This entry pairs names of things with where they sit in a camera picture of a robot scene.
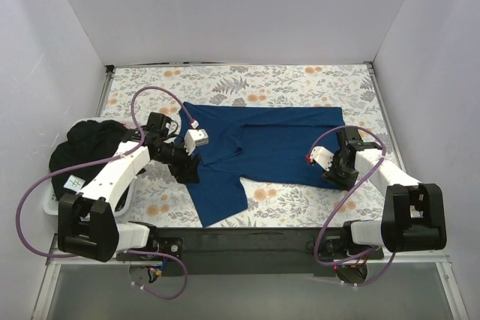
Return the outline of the blue t shirt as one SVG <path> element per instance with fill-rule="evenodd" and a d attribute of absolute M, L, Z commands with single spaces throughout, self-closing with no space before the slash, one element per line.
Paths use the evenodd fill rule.
<path fill-rule="evenodd" d="M 187 190 L 203 227 L 247 209 L 241 179 L 333 190 L 306 155 L 324 132 L 344 124 L 339 107 L 234 107 L 186 103 L 181 133 L 191 118 L 208 134 L 200 156 L 199 183 Z"/>

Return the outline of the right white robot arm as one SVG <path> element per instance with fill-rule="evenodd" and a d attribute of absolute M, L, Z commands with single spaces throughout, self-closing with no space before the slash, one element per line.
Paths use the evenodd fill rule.
<path fill-rule="evenodd" d="M 354 127 L 334 130 L 336 152 L 322 146 L 310 150 L 308 160 L 322 167 L 322 179 L 340 190 L 353 192 L 363 176 L 384 198 L 380 220 L 353 220 L 340 231 L 340 251 L 348 258 L 367 247 L 392 253 L 442 250 L 446 247 L 443 192 L 436 184 L 422 183 L 392 161 L 379 142 L 364 141 Z"/>

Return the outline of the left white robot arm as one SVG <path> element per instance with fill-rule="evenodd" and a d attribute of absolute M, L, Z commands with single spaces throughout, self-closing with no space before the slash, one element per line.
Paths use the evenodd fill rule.
<path fill-rule="evenodd" d="M 196 148 L 209 141 L 197 121 L 174 143 L 172 119 L 151 113 L 145 125 L 129 130 L 113 159 L 75 194 L 58 204 L 58 248 L 64 253 L 107 262 L 119 252 L 134 250 L 141 259 L 153 259 L 160 242 L 156 228 L 146 223 L 117 223 L 115 209 L 122 195 L 151 161 L 166 164 L 177 182 L 197 184 L 200 156 Z"/>

